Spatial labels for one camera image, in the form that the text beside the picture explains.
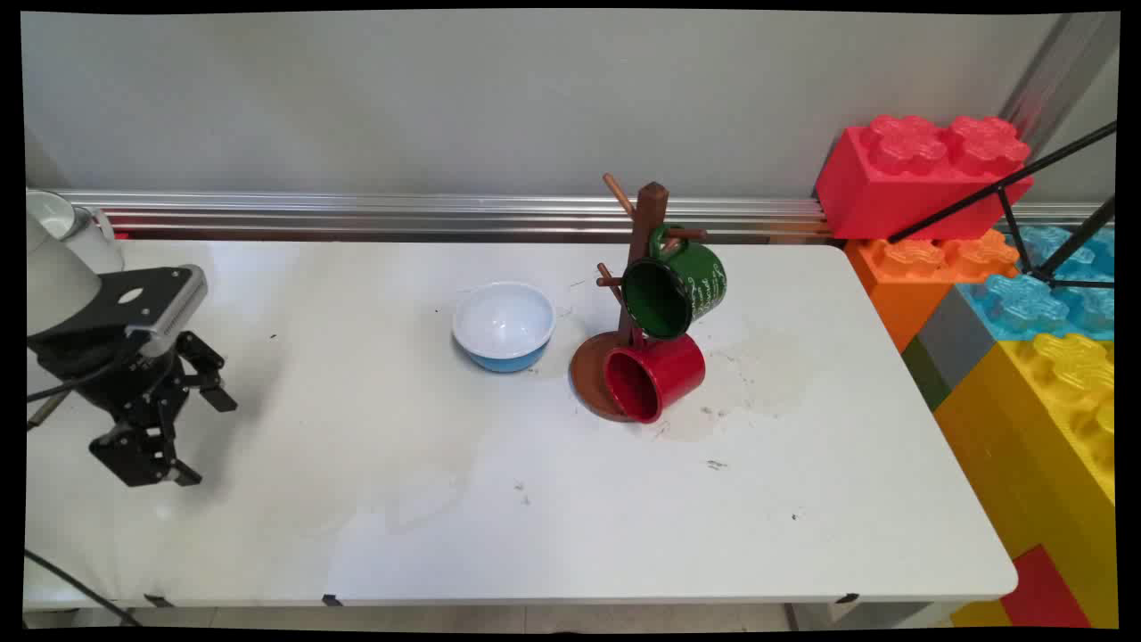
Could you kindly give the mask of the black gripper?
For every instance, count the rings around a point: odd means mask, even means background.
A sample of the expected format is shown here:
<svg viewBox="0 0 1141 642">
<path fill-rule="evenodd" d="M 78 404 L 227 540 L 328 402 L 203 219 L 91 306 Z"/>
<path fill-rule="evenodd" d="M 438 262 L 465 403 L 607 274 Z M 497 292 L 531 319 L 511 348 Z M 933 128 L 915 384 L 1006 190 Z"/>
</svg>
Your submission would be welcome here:
<svg viewBox="0 0 1141 642">
<path fill-rule="evenodd" d="M 29 426 L 44 425 L 68 395 L 80 395 L 116 423 L 88 450 L 128 487 L 202 482 L 176 454 L 173 422 L 189 390 L 217 412 L 236 411 L 238 403 L 225 390 L 224 359 L 197 334 L 183 332 L 165 344 L 143 332 L 41 332 L 29 338 L 29 348 L 38 365 L 60 379 L 29 395 L 40 403 Z"/>
</svg>

